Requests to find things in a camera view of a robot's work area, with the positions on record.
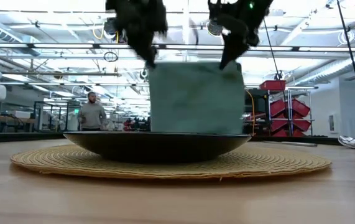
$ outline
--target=ceiling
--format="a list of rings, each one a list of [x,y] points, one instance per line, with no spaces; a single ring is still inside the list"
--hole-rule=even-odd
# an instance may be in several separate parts
[[[325,0],[297,1],[274,0],[270,16],[260,27],[260,45],[311,46],[311,47],[347,47],[339,11],[336,5],[329,9]],[[73,0],[28,1],[0,0],[0,42],[54,43],[54,44],[112,44],[110,36],[102,35],[103,22],[113,13],[105,13],[105,0],[83,1],[76,4]],[[200,45],[222,45],[220,37],[209,35],[206,30],[208,6],[206,0],[177,2],[164,0],[167,8],[169,31],[165,39],[156,37],[158,44],[194,44],[192,30],[184,29],[189,18],[196,24]],[[346,26],[349,26],[349,39],[355,47],[355,0],[341,0]],[[112,110],[129,110],[146,113],[149,110],[148,83],[141,76],[144,69],[142,60],[138,60],[129,49],[110,50],[119,60],[107,62],[104,54],[108,49],[0,49],[0,71],[9,82],[23,81],[28,78],[36,83],[74,83],[73,85],[36,85],[33,89],[48,95],[52,92],[68,92],[66,96],[83,97],[90,89],[84,83],[107,83],[105,86],[88,86],[102,95],[104,102]],[[288,81],[306,77],[316,69],[336,60],[349,58],[347,52],[274,52],[277,69],[286,74]],[[219,60],[220,50],[160,50],[162,61],[209,61]],[[242,64],[242,74],[247,85],[258,85],[272,79],[275,63],[269,51],[249,51],[238,59]],[[54,77],[51,73],[69,73]],[[130,86],[130,83],[141,84]]]

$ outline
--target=wooden tabletop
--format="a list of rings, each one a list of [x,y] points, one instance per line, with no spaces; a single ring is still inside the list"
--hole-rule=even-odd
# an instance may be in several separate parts
[[[156,182],[27,172],[13,153],[67,140],[0,143],[0,223],[355,224],[355,150],[338,146],[263,146],[309,151],[333,161],[326,172],[268,180]]]

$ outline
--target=gray sweater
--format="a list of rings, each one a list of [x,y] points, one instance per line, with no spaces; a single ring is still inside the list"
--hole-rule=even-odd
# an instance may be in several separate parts
[[[79,111],[79,122],[82,128],[100,128],[106,124],[107,116],[104,108],[98,103],[86,103]]]

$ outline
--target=black bowl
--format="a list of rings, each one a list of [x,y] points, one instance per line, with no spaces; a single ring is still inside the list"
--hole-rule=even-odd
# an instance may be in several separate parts
[[[206,161],[236,149],[251,138],[249,135],[112,131],[66,132],[64,136],[107,159],[139,163]]]

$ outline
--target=person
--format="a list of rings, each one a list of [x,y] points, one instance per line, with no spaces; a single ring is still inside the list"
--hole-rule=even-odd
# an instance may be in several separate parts
[[[82,131],[101,131],[106,124],[106,113],[96,102],[96,93],[88,93],[88,102],[79,110],[78,120]]]

